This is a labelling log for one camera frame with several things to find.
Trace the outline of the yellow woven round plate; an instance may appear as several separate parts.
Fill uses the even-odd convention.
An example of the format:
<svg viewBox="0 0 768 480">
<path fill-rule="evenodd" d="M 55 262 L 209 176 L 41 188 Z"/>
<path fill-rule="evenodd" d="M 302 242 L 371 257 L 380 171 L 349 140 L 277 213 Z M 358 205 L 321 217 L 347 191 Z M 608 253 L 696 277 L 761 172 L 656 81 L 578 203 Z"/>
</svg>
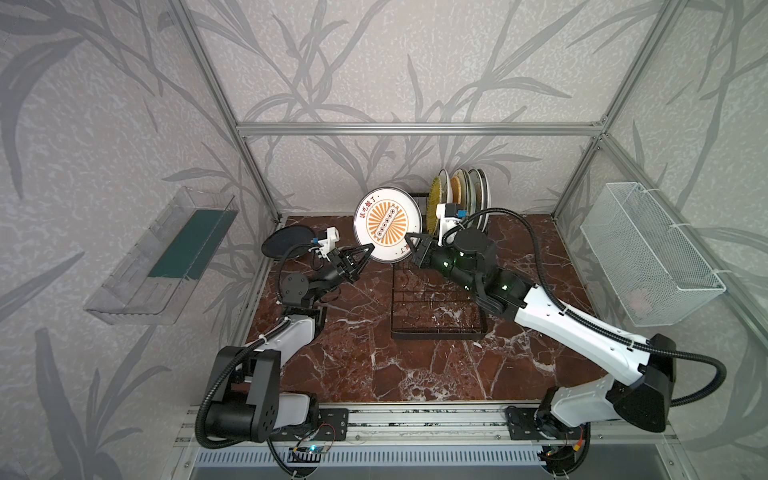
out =
<svg viewBox="0 0 768 480">
<path fill-rule="evenodd" d="M 438 185 L 436 178 L 431 184 L 429 195 L 427 197 L 426 227 L 429 234 L 434 234 L 437 231 L 439 223 L 437 219 L 437 206 L 439 203 L 437 198 Z"/>
</svg>

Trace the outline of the white plate orange sunburst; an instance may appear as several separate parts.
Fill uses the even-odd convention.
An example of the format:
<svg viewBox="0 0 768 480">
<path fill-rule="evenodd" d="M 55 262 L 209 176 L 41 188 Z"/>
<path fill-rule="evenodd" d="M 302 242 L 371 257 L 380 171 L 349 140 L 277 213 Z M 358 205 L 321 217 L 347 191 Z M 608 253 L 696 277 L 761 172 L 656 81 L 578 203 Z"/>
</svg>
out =
<svg viewBox="0 0 768 480">
<path fill-rule="evenodd" d="M 359 245 L 372 244 L 371 258 L 394 264 L 411 256 L 407 233 L 422 231 L 422 217 L 415 199 L 397 187 L 368 192 L 353 215 L 353 232 Z"/>
<path fill-rule="evenodd" d="M 485 210 L 488 206 L 487 179 L 484 172 L 480 168 L 476 168 L 475 171 L 478 177 L 476 182 L 477 206 L 478 206 L 478 211 L 482 211 L 482 210 Z M 486 219 L 487 217 L 485 215 L 479 216 L 477 218 L 477 226 L 481 232 L 486 231 Z"/>
</svg>

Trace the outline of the black wire dish rack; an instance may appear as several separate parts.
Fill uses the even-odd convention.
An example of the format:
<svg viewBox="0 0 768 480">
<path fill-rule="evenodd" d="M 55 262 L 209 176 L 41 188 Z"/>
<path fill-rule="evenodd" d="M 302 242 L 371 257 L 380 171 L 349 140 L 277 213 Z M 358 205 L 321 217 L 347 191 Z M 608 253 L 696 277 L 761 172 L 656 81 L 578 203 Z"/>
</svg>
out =
<svg viewBox="0 0 768 480">
<path fill-rule="evenodd" d="M 408 260 L 391 268 L 390 333 L 395 340 L 479 341 L 488 316 L 469 294 L 434 270 Z"/>
</svg>

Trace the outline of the orange woven round plate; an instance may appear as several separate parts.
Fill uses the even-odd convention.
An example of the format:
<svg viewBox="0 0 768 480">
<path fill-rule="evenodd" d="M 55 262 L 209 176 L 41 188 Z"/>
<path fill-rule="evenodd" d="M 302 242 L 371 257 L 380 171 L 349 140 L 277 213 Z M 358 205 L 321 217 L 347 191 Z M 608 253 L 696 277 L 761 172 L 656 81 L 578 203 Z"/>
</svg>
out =
<svg viewBox="0 0 768 480">
<path fill-rule="evenodd" d="M 465 210 L 462 206 L 462 180 L 463 180 L 463 174 L 461 173 L 461 168 L 457 169 L 451 176 L 451 187 L 453 191 L 453 200 L 452 202 L 455 204 L 459 204 L 462 210 Z"/>
</svg>

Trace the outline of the white plate green clover emblem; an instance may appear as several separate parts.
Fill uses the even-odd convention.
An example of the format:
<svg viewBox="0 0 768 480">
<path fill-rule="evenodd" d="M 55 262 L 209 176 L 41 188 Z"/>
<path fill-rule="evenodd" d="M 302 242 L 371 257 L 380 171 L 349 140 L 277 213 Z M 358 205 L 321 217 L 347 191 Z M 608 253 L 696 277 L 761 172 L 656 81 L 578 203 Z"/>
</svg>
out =
<svg viewBox="0 0 768 480">
<path fill-rule="evenodd" d="M 451 203 L 453 200 L 453 191 L 448 172 L 445 169 L 441 169 L 437 175 L 436 180 L 438 185 L 438 203 Z"/>
</svg>

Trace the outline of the black round plate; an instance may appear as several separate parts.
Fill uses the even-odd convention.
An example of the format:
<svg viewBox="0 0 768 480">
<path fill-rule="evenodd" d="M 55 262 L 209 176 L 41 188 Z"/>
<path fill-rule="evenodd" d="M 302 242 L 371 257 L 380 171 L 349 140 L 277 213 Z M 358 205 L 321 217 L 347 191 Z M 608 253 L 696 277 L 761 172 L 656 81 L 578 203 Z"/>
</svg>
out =
<svg viewBox="0 0 768 480">
<path fill-rule="evenodd" d="M 280 260 L 284 255 L 293 259 L 305 255 L 314 245 L 316 233 L 306 225 L 290 225 L 271 234 L 261 245 L 262 254 Z"/>
</svg>

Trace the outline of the cream plate with floral sprigs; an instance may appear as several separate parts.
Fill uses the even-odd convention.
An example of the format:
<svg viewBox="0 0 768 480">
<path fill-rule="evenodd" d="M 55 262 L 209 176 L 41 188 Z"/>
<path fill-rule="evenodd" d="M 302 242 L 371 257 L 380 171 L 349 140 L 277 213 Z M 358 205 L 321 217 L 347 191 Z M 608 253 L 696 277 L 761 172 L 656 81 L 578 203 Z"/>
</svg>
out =
<svg viewBox="0 0 768 480">
<path fill-rule="evenodd" d="M 461 173 L 463 174 L 463 180 L 462 180 L 462 206 L 467 211 L 467 214 L 470 214 L 474 211 L 475 208 L 475 192 L 474 192 L 474 186 L 472 184 L 471 177 L 469 173 L 466 170 L 461 170 Z"/>
</svg>

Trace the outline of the white plate green text rim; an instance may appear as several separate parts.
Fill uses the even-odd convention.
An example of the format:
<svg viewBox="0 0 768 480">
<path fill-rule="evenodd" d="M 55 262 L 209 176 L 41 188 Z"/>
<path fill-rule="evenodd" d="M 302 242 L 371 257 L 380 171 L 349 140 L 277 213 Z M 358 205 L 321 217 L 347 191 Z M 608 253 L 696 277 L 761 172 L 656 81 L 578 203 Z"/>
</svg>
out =
<svg viewBox="0 0 768 480">
<path fill-rule="evenodd" d="M 483 210 L 487 210 L 491 207 L 490 185 L 489 185 L 488 177 L 485 171 L 480 168 L 478 169 L 478 173 L 479 173 L 479 176 L 481 177 L 481 182 L 484 188 Z M 491 217 L 491 214 L 486 214 L 484 216 L 483 228 L 482 228 L 483 233 L 488 233 L 490 217 Z"/>
</svg>

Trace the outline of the mint green flower plate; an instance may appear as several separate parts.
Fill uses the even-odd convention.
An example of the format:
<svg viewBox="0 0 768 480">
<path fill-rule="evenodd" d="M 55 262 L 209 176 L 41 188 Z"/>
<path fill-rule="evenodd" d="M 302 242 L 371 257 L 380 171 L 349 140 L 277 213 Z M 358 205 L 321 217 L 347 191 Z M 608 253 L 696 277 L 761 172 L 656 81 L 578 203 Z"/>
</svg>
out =
<svg viewBox="0 0 768 480">
<path fill-rule="evenodd" d="M 469 175 L 471 177 L 472 184 L 474 186 L 475 197 L 476 197 L 475 208 L 474 208 L 474 211 L 472 213 L 476 213 L 480 209 L 480 206 L 481 206 L 480 177 L 479 177 L 479 174 L 477 173 L 477 171 L 474 168 L 470 169 L 468 173 L 469 173 Z"/>
</svg>

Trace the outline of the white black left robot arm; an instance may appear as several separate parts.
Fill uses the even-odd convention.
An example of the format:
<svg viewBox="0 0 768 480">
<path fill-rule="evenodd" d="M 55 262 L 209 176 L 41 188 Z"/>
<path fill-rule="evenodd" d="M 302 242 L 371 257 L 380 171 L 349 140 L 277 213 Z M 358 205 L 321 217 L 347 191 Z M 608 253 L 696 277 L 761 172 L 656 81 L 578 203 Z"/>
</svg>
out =
<svg viewBox="0 0 768 480">
<path fill-rule="evenodd" d="M 319 428 L 314 395 L 280 391 L 282 367 L 322 333 L 327 308 L 316 302 L 340 285 L 356 282 L 373 251 L 371 243 L 335 248 L 311 277 L 276 272 L 283 307 L 277 326 L 245 346 L 222 348 L 215 358 L 194 425 L 202 447 L 262 443 L 279 431 L 299 435 Z"/>
</svg>

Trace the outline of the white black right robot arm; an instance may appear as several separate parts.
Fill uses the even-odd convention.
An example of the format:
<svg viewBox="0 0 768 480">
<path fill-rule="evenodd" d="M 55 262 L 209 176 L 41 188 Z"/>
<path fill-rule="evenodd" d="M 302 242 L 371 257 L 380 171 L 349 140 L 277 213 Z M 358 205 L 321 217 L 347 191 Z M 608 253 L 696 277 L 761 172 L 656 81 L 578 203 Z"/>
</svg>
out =
<svg viewBox="0 0 768 480">
<path fill-rule="evenodd" d="M 462 287 L 480 310 L 543 333 L 598 365 L 604 377 L 577 387 L 553 387 L 538 408 L 540 430 L 578 428 L 591 422 L 623 420 L 661 433 L 671 408 L 715 393 L 727 378 L 723 362 L 680 351 L 670 338 L 652 338 L 614 328 L 557 298 L 546 282 L 541 249 L 531 240 L 539 280 L 533 282 L 497 263 L 497 245 L 472 227 L 469 216 L 445 233 L 408 233 L 412 260 Z M 676 363 L 709 365 L 714 376 L 699 390 L 676 398 Z"/>
</svg>

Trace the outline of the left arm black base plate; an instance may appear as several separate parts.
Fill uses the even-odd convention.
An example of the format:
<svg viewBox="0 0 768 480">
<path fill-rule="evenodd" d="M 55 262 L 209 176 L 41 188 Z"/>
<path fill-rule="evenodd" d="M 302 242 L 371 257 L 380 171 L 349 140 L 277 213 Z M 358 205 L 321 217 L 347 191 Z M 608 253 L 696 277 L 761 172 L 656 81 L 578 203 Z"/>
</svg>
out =
<svg viewBox="0 0 768 480">
<path fill-rule="evenodd" d="M 275 429 L 270 436 L 273 441 L 298 441 L 310 437 L 321 441 L 344 441 L 349 427 L 350 411 L 346 408 L 321 407 L 310 412 L 302 424 L 287 425 Z"/>
</svg>

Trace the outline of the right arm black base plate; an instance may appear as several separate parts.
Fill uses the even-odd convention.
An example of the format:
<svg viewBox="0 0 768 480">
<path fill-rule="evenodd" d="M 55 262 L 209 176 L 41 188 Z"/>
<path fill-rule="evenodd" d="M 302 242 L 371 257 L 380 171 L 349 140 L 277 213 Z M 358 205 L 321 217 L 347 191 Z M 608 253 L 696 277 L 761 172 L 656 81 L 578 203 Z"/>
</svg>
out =
<svg viewBox="0 0 768 480">
<path fill-rule="evenodd" d="M 590 435 L 586 424 L 569 427 L 558 420 L 549 410 L 538 407 L 510 405 L 504 409 L 504 417 L 512 440 L 563 441 L 577 443 Z"/>
</svg>

